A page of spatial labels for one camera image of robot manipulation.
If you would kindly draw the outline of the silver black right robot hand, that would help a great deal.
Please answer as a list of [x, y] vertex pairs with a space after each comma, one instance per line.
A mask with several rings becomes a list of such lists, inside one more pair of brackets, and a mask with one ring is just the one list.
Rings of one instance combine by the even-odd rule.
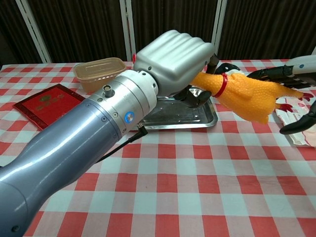
[[[251, 72], [248, 77], [262, 81], [272, 81], [288, 88], [302, 89], [316, 85], [316, 56], [300, 56], [288, 60], [283, 66], [265, 68]], [[280, 129], [281, 134], [305, 131], [316, 123], [316, 104], [298, 121]]]

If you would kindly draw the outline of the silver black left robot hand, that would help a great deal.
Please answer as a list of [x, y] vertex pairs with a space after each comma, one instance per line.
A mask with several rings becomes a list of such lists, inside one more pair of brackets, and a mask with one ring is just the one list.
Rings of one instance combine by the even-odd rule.
[[133, 69], [149, 73], [158, 85], [158, 96], [173, 97], [189, 108], [204, 105], [211, 96], [190, 92], [193, 79], [203, 69], [213, 74], [219, 63], [213, 44], [187, 33], [169, 30], [135, 56]]

